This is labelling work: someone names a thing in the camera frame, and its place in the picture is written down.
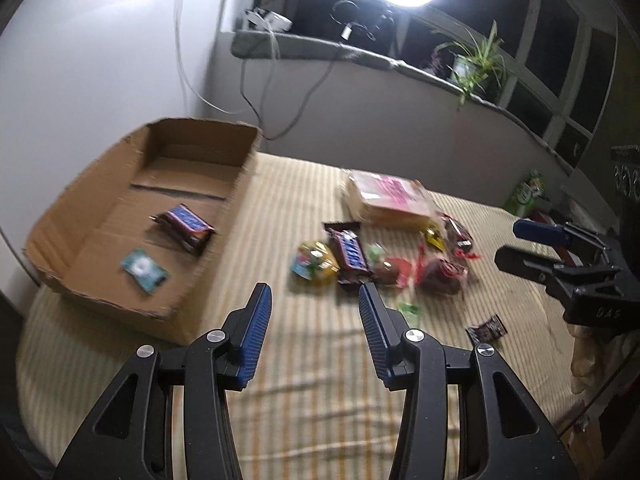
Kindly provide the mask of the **potted spider plant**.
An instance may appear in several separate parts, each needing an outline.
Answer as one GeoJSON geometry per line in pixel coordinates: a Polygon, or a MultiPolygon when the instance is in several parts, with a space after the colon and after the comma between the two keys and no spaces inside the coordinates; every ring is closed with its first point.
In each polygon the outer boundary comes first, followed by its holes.
{"type": "Polygon", "coordinates": [[[499,36],[498,23],[492,21],[488,35],[477,39],[472,32],[469,44],[462,41],[447,41],[435,47],[433,53],[446,51],[454,56],[449,65],[450,81],[460,90],[458,109],[470,102],[474,96],[494,102],[509,77],[506,61],[501,53],[503,44],[499,36]]]}

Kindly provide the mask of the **white plug connector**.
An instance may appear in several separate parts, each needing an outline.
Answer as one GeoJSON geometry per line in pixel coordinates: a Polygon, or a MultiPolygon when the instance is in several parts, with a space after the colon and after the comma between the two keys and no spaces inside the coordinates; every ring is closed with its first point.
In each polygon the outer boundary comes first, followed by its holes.
{"type": "Polygon", "coordinates": [[[346,24],[341,32],[341,42],[349,42],[349,38],[351,34],[352,34],[352,25],[346,24]]]}

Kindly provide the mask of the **red-wrapped dark candy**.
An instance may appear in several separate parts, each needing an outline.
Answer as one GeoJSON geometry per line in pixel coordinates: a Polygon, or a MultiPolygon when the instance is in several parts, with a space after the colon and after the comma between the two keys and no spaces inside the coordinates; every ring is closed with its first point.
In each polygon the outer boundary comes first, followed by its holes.
{"type": "Polygon", "coordinates": [[[446,232],[447,248],[454,258],[476,260],[480,254],[475,251],[474,238],[470,231],[449,214],[441,214],[442,225],[446,232]]]}
{"type": "Polygon", "coordinates": [[[439,254],[419,248],[416,260],[416,289],[431,295],[457,296],[468,279],[468,269],[439,254]]]}

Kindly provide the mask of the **small black candy packet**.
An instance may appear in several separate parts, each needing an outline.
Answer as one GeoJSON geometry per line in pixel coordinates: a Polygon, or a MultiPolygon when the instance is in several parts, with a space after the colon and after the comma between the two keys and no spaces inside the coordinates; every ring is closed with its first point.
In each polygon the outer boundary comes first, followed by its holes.
{"type": "Polygon", "coordinates": [[[506,336],[508,330],[503,324],[498,314],[491,315],[487,321],[475,326],[469,326],[465,329],[469,340],[478,346],[479,344],[491,344],[494,341],[506,336]]]}

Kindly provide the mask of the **green snack packet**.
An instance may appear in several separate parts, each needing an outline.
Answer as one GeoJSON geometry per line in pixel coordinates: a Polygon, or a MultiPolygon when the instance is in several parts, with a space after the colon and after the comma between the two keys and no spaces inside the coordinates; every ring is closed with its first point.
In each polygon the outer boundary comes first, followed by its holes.
{"type": "Polygon", "coordinates": [[[153,295],[168,279],[167,271],[142,248],[135,249],[122,259],[122,270],[128,273],[148,295],[153,295]]]}

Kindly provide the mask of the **packaged sliced bread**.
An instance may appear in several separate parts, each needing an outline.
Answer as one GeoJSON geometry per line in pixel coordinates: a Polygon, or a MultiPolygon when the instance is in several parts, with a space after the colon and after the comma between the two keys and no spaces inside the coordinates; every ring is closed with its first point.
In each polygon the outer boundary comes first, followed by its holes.
{"type": "Polygon", "coordinates": [[[418,180],[349,170],[343,196],[352,218],[371,226],[420,230],[437,221],[434,198],[418,180]]]}

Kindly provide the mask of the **brown cardboard box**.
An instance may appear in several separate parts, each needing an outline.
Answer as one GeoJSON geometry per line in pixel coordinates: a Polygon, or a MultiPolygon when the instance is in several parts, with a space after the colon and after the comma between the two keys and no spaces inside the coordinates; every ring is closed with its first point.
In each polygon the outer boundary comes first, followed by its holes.
{"type": "Polygon", "coordinates": [[[262,132],[165,118],[127,134],[78,174],[32,227],[24,254],[55,292],[134,330],[188,344],[252,180],[262,132]],[[185,204],[216,230],[187,252],[150,217],[185,204]],[[153,295],[122,270],[142,248],[168,273],[153,295]]]}

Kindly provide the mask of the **green box on floor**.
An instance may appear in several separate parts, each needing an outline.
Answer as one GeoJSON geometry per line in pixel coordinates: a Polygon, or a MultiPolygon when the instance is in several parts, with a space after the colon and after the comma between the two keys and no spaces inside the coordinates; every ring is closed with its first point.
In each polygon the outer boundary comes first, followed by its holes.
{"type": "Polygon", "coordinates": [[[514,186],[503,205],[503,209],[514,216],[524,218],[532,212],[536,201],[545,197],[546,187],[542,174],[533,169],[514,186]]]}

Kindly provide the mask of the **Snickers bar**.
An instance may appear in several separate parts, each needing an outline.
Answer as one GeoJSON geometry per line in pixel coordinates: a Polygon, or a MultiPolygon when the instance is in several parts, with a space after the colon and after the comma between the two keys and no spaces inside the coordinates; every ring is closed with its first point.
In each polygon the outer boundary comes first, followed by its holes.
{"type": "Polygon", "coordinates": [[[200,256],[216,230],[185,204],[178,204],[150,219],[190,254],[200,256]]]}
{"type": "Polygon", "coordinates": [[[324,222],[329,248],[337,264],[337,283],[344,289],[354,289],[372,281],[372,271],[368,265],[360,243],[358,221],[324,222]]]}

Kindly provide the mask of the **yellow candy packet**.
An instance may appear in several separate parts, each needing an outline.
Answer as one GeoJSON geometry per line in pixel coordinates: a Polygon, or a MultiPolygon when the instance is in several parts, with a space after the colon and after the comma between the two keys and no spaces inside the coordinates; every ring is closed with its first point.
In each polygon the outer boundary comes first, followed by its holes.
{"type": "Polygon", "coordinates": [[[438,252],[446,252],[447,243],[446,240],[440,234],[440,229],[438,226],[428,226],[424,230],[424,238],[426,244],[431,246],[431,248],[437,250],[438,252]]]}

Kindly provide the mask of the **small green candy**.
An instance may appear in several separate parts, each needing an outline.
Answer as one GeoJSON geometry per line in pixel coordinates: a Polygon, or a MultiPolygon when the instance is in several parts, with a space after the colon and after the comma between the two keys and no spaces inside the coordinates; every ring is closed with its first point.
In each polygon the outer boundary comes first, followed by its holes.
{"type": "Polygon", "coordinates": [[[420,327],[420,308],[418,306],[401,302],[398,304],[398,311],[405,318],[410,328],[420,327]]]}

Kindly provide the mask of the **yellow toy egg snack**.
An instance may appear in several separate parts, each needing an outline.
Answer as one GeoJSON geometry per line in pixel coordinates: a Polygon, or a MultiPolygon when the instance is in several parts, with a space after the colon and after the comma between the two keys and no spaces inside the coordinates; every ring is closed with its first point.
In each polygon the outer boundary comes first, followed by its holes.
{"type": "Polygon", "coordinates": [[[292,262],[292,272],[302,280],[320,284],[337,277],[340,270],[327,244],[315,240],[300,244],[292,262]]]}

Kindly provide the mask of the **white power adapter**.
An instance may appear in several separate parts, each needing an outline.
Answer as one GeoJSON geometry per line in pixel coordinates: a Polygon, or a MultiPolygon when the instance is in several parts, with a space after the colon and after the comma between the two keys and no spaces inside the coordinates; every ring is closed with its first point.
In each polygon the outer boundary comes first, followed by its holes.
{"type": "Polygon", "coordinates": [[[270,30],[272,32],[288,32],[291,27],[292,21],[279,13],[261,8],[244,11],[242,29],[260,30],[261,32],[269,32],[270,30]]]}

